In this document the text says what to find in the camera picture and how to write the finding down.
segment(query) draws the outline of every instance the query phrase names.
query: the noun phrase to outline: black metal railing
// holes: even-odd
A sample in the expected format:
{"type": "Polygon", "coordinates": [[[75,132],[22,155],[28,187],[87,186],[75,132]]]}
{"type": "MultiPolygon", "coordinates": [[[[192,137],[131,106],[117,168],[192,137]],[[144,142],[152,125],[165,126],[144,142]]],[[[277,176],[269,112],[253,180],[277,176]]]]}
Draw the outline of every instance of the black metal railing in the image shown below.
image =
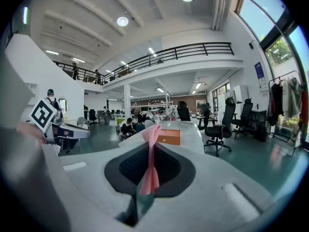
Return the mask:
{"type": "Polygon", "coordinates": [[[60,63],[57,61],[54,61],[54,63],[74,80],[81,80],[83,82],[90,82],[98,85],[103,85],[105,83],[105,76],[102,74],[97,74],[80,67],[75,67],[74,69],[73,65],[60,63]]]}
{"type": "Polygon", "coordinates": [[[234,55],[234,52],[231,48],[230,42],[207,42],[181,45],[158,51],[153,54],[148,54],[146,56],[133,60],[126,65],[120,66],[119,68],[113,70],[111,73],[105,75],[104,83],[108,83],[115,80],[116,78],[136,72],[142,68],[162,64],[169,60],[178,60],[179,58],[184,57],[209,54],[234,55]]]}

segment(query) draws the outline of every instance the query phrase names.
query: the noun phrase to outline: blue sign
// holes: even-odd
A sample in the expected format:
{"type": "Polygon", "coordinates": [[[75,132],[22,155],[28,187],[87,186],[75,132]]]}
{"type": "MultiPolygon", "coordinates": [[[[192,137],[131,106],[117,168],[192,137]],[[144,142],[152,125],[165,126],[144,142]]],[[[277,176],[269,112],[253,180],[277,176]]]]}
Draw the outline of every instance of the blue sign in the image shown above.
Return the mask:
{"type": "Polygon", "coordinates": [[[255,67],[256,74],[257,74],[257,79],[264,77],[264,72],[263,72],[261,63],[258,62],[257,64],[254,65],[254,67],[255,67]]]}

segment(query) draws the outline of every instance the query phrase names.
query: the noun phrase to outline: black office chair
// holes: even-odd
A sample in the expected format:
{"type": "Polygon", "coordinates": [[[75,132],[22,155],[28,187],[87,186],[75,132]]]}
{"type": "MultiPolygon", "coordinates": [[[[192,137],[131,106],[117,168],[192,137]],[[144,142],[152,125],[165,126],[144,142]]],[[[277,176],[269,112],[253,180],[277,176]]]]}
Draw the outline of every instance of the black office chair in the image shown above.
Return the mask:
{"type": "Polygon", "coordinates": [[[251,113],[252,107],[253,107],[253,103],[251,102],[251,98],[246,99],[245,103],[243,105],[243,109],[242,109],[242,113],[240,115],[240,119],[236,119],[236,114],[234,114],[235,119],[232,119],[232,124],[236,125],[236,128],[238,127],[238,130],[233,131],[233,132],[236,132],[235,138],[239,133],[245,135],[246,138],[247,138],[246,127],[250,123],[250,113],[251,113]]]}
{"type": "MultiPolygon", "coordinates": [[[[231,121],[236,109],[236,104],[234,103],[233,97],[229,97],[225,100],[225,113],[222,119],[222,125],[213,125],[213,127],[205,127],[205,134],[206,136],[216,138],[216,141],[213,140],[207,140],[205,146],[211,146],[211,145],[216,145],[216,156],[218,157],[218,145],[228,148],[228,152],[231,152],[232,149],[229,146],[226,146],[223,142],[223,138],[229,138],[232,135],[232,130],[231,130],[231,121]]],[[[214,124],[217,119],[209,119],[209,121],[212,121],[214,124]]]]}
{"type": "Polygon", "coordinates": [[[205,127],[207,127],[208,125],[208,119],[209,119],[209,115],[211,114],[211,111],[210,109],[207,109],[205,112],[204,112],[204,115],[202,117],[198,117],[197,119],[199,120],[199,123],[198,123],[198,129],[201,131],[203,129],[205,129],[205,127]]]}
{"type": "Polygon", "coordinates": [[[97,118],[96,116],[96,111],[94,109],[90,109],[89,111],[89,120],[92,120],[93,122],[90,123],[91,125],[97,124],[97,122],[95,121],[97,118]]]}
{"type": "Polygon", "coordinates": [[[177,107],[178,115],[181,121],[191,121],[189,108],[187,107],[177,107]]]}

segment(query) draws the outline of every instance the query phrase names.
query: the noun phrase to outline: white table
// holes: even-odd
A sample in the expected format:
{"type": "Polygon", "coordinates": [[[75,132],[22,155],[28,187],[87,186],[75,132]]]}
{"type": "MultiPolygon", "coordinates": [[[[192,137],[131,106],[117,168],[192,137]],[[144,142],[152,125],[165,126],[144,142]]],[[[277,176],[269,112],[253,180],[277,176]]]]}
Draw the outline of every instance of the white table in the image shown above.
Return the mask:
{"type": "MultiPolygon", "coordinates": [[[[201,132],[198,130],[196,124],[189,125],[183,124],[180,121],[161,121],[160,125],[162,129],[166,130],[180,130],[181,140],[180,146],[182,148],[190,149],[194,152],[204,154],[204,144],[202,140],[201,132]]],[[[129,137],[128,139],[120,142],[120,147],[143,143],[142,131],[129,137]]]]}

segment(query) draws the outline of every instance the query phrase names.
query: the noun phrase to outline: ceiling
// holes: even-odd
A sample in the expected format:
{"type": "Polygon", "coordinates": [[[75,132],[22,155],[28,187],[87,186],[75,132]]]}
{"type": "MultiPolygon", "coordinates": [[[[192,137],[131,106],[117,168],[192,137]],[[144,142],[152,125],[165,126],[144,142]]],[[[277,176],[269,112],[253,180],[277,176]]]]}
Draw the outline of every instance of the ceiling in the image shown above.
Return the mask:
{"type": "MultiPolygon", "coordinates": [[[[81,59],[85,63],[80,62],[78,66],[91,70],[113,45],[125,44],[123,39],[128,35],[138,34],[141,28],[150,28],[157,21],[189,18],[193,22],[197,18],[211,16],[214,1],[33,0],[35,9],[32,10],[31,29],[36,27],[36,43],[41,49],[59,53],[57,56],[48,54],[52,60],[70,64],[71,58],[81,59]],[[116,23],[121,16],[129,19],[125,27],[116,23]]],[[[105,70],[116,69],[120,61],[130,62],[146,55],[149,47],[154,51],[162,50],[161,35],[146,37],[143,43],[113,56],[101,72],[105,74],[105,70]]]]}
{"type": "MultiPolygon", "coordinates": [[[[153,95],[160,95],[158,87],[168,90],[173,96],[191,95],[194,90],[195,94],[205,94],[206,90],[211,90],[223,81],[227,80],[237,70],[201,70],[194,72],[172,73],[169,75],[158,76],[147,80],[142,80],[131,84],[132,100],[140,97],[147,99],[153,95]]],[[[105,92],[111,99],[122,100],[124,98],[124,87],[117,87],[105,92]]]]}

